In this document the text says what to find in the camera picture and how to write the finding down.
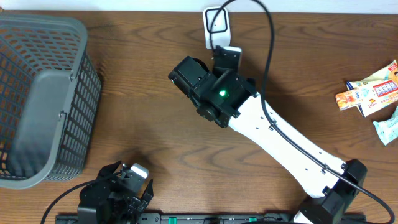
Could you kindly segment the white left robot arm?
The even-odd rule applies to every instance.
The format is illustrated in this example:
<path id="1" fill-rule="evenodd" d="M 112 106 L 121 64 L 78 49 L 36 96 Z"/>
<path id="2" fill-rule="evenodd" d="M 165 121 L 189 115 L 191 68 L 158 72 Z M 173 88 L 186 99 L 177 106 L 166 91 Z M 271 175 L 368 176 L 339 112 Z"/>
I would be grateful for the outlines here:
<path id="1" fill-rule="evenodd" d="M 80 192 L 78 223 L 137 223 L 154 196 L 152 180 L 137 195 L 148 176 L 149 170 L 138 163 L 102 167 L 96 182 Z"/>

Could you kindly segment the teal wet wipes pack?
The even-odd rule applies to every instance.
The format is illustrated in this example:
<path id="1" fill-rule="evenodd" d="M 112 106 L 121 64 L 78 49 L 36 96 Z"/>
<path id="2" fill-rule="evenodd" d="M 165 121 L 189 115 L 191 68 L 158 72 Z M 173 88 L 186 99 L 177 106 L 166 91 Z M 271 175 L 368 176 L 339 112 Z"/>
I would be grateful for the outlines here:
<path id="1" fill-rule="evenodd" d="M 391 118 L 386 121 L 373 121 L 379 139 L 383 145 L 388 145 L 397 139 L 397 108 Z"/>

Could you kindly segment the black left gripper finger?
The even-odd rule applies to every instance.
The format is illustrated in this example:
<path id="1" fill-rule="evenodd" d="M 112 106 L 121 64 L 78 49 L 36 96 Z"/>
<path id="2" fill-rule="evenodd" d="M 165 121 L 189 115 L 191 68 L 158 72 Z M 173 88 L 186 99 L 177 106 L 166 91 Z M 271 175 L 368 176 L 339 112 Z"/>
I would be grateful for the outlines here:
<path id="1" fill-rule="evenodd" d="M 153 199 L 154 197 L 154 191 L 153 191 L 153 179 L 151 179 L 144 191 L 144 193 L 142 194 L 142 197 L 140 199 L 141 203 L 138 206 L 138 210 L 140 212 L 143 212 L 147 206 L 149 205 L 150 201 Z"/>
<path id="2" fill-rule="evenodd" d="M 113 164 L 106 165 L 100 169 L 97 175 L 97 179 L 107 177 L 114 174 L 117 168 L 121 165 L 121 161 L 117 161 Z"/>

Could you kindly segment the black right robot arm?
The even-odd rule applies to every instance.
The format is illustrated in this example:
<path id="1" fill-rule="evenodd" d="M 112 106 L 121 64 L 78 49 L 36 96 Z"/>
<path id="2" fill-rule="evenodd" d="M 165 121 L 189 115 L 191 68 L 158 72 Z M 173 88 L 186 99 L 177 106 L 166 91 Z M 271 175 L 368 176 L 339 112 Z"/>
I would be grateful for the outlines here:
<path id="1" fill-rule="evenodd" d="M 308 194 L 295 223 L 339 223 L 358 191 L 322 169 L 320 161 L 362 184 L 367 168 L 344 162 L 298 132 L 261 100 L 255 82 L 238 73 L 242 50 L 217 47 L 209 70 L 199 59 L 185 57 L 168 78 L 193 102 L 197 113 L 222 128 L 246 136 L 279 162 Z"/>

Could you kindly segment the orange snack bag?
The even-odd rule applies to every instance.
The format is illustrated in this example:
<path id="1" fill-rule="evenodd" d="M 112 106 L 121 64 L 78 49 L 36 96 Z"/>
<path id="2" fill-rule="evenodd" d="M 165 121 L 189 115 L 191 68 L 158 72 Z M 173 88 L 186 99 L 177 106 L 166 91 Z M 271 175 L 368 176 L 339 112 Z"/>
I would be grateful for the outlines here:
<path id="1" fill-rule="evenodd" d="M 357 106 L 365 118 L 397 101 L 397 62 L 360 81 L 346 81 L 348 90 L 358 89 L 363 99 Z"/>

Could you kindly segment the small orange box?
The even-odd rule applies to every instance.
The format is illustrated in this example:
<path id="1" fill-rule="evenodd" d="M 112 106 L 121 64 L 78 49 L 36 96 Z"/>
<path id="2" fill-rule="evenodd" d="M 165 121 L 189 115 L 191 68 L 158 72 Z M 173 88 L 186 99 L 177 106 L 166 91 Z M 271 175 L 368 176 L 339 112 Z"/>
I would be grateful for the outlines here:
<path id="1" fill-rule="evenodd" d="M 339 110 L 343 111 L 354 106 L 361 106 L 370 94 L 371 90 L 354 88 L 352 90 L 336 94 L 335 100 Z"/>

